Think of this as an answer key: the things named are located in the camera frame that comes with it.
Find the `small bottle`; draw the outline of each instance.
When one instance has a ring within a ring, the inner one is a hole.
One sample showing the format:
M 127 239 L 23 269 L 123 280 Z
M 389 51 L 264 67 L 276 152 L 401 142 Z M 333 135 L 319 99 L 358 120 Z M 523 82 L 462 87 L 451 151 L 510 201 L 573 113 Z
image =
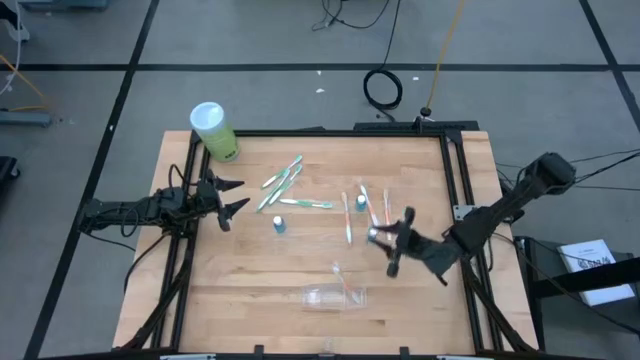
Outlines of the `small bottle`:
M 369 230 L 367 230 L 367 243 L 376 240 L 377 237 L 378 237 L 378 230 L 370 227 Z
M 284 219 L 282 219 L 281 216 L 273 217 L 273 227 L 276 229 L 276 232 L 278 234 L 282 234 L 283 232 L 285 232 L 285 230 L 287 230 L 287 225 L 285 225 Z
M 356 210 L 363 212 L 367 208 L 367 198 L 364 195 L 358 195 L 356 198 Z

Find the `white lid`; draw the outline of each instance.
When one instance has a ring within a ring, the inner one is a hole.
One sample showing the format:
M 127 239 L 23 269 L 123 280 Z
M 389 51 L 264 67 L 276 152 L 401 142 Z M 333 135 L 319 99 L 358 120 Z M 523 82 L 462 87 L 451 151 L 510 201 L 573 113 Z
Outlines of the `white lid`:
M 204 102 L 191 110 L 191 126 L 196 132 L 215 133 L 224 125 L 224 110 L 214 102 Z

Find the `green cup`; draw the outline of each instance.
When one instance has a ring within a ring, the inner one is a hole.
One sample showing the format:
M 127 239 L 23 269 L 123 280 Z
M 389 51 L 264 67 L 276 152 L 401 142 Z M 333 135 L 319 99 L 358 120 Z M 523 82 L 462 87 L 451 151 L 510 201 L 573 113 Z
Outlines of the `green cup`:
M 238 156 L 238 140 L 231 125 L 225 121 L 222 106 L 204 102 L 191 111 L 189 119 L 191 127 L 214 159 L 226 162 Z

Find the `toothbrush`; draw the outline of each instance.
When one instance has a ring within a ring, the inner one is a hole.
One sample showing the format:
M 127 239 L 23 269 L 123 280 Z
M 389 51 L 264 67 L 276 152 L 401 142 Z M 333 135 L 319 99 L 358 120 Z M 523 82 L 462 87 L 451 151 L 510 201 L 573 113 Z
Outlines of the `toothbrush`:
M 387 222 L 387 225 L 391 225 L 391 204 L 389 203 L 389 190 L 384 189 L 382 196 L 384 197 L 384 219 Z M 392 240 L 391 233 L 387 233 L 387 240 Z
M 351 298 L 353 299 L 353 301 L 355 301 L 356 304 L 360 304 L 360 301 L 358 300 L 358 296 L 356 295 L 355 292 L 353 292 L 353 290 L 351 290 L 351 287 L 349 287 L 349 285 L 347 285 L 347 282 L 344 280 L 344 277 L 342 276 L 342 272 L 340 271 L 340 265 L 338 265 L 337 262 L 334 262 L 331 269 L 333 270 L 333 273 L 338 277 L 338 279 L 340 279 L 342 286 L 351 295 Z
M 313 201 L 313 200 L 280 199 L 279 201 L 283 204 L 299 205 L 304 207 L 317 207 L 317 208 L 323 208 L 323 209 L 331 209 L 333 207 L 333 204 L 330 202 L 321 202 L 321 201 Z
M 273 189 L 271 189 L 271 191 L 269 191 L 269 193 L 267 194 L 267 197 L 265 197 L 264 200 L 262 200 L 262 202 L 260 203 L 260 205 L 258 205 L 258 209 L 256 209 L 256 212 L 262 211 L 262 208 L 267 204 L 267 201 L 271 199 L 273 194 L 275 194 L 278 191 L 278 189 L 280 189 L 282 184 L 284 184 L 284 182 L 287 180 L 287 177 L 289 176 L 290 172 L 291 171 L 289 169 L 284 169 L 284 174 L 282 174 L 282 180 L 280 180 L 280 182 L 276 187 L 274 187 Z
M 376 213 L 373 211 L 373 205 L 371 205 L 371 201 L 369 201 L 369 195 L 367 195 L 367 189 L 364 188 L 364 185 L 360 184 L 360 191 L 362 191 L 362 195 L 367 200 L 367 208 L 369 209 L 369 215 L 371 215 L 371 221 L 374 226 L 378 226 L 378 218 L 376 217 Z
M 287 166 L 285 169 L 283 169 L 282 171 L 280 171 L 279 173 L 273 175 L 272 177 L 269 178 L 269 180 L 267 180 L 264 184 L 262 184 L 262 186 L 260 187 L 260 189 L 264 189 L 266 187 L 268 187 L 269 185 L 271 185 L 274 181 L 276 181 L 279 177 L 281 177 L 282 175 L 284 175 L 285 171 L 287 170 L 291 170 L 292 167 L 294 167 L 297 163 L 299 163 L 300 161 L 302 161 L 302 155 L 298 155 L 296 156 L 296 159 L 293 160 L 293 162 L 291 163 L 291 165 Z
M 349 216 L 349 201 L 345 192 L 342 193 L 342 201 L 344 202 L 344 216 L 347 220 L 347 242 L 351 245 L 351 218 Z
M 276 202 L 276 200 L 278 200 L 280 195 L 282 195 L 283 192 L 287 191 L 291 187 L 291 185 L 293 185 L 293 180 L 295 180 L 296 176 L 298 176 L 300 171 L 302 171 L 302 165 L 298 165 L 298 167 L 296 168 L 296 171 L 294 171 L 293 175 L 291 175 L 291 177 L 289 178 L 289 181 L 287 181 L 287 183 L 284 184 L 284 186 L 282 186 L 278 191 L 276 191 L 275 194 L 273 194 L 273 196 L 271 197 L 271 200 L 269 200 L 269 206 L 273 205 L 273 203 Z

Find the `green toothbrush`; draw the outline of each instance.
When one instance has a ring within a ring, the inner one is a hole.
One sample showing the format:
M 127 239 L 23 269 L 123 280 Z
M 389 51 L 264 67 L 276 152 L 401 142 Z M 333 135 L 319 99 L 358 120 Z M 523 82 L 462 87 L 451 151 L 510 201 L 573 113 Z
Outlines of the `green toothbrush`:
M 265 205 L 267 205 L 267 202 L 269 201 L 269 199 L 271 199 L 273 194 L 275 194 L 278 191 L 278 189 L 280 189 L 282 184 L 284 184 L 284 182 L 287 180 L 287 177 L 289 176 L 290 172 L 291 170 L 289 170 L 288 168 L 284 169 L 284 173 L 282 174 L 282 180 L 280 180 L 280 182 L 278 183 L 278 185 L 276 185 L 276 187 L 274 187 L 273 189 L 271 189 L 271 191 L 269 191 L 269 193 L 267 194 L 267 197 L 265 197 L 264 200 L 262 200 L 262 202 L 260 203 L 260 205 L 258 205 L 256 212 L 262 211 L 262 208 Z
M 271 197 L 271 200 L 269 200 L 269 206 L 273 205 L 273 203 L 276 202 L 276 200 L 278 200 L 280 195 L 282 195 L 285 191 L 287 191 L 291 187 L 291 185 L 293 185 L 293 181 L 295 180 L 296 176 L 298 176 L 300 171 L 302 171 L 302 165 L 298 165 L 298 167 L 296 167 L 296 171 L 294 171 L 293 175 L 291 175 L 291 177 L 289 178 L 289 181 L 287 181 L 286 184 L 282 185 L 282 187 L 278 189 L 278 191 L 276 191 L 275 194 L 273 194 L 273 196 Z
M 280 171 L 279 173 L 273 175 L 272 177 L 269 178 L 269 180 L 265 181 L 264 184 L 262 184 L 262 186 L 260 187 L 261 189 L 264 189 L 266 187 L 268 187 L 269 185 L 271 185 L 274 181 L 278 180 L 279 177 L 281 177 L 282 175 L 284 175 L 284 173 L 287 170 L 290 170 L 292 167 L 294 167 L 297 163 L 299 163 L 300 161 L 302 161 L 302 155 L 298 155 L 296 156 L 296 159 L 293 160 L 293 162 L 287 166 L 286 168 L 282 169 L 282 171 Z

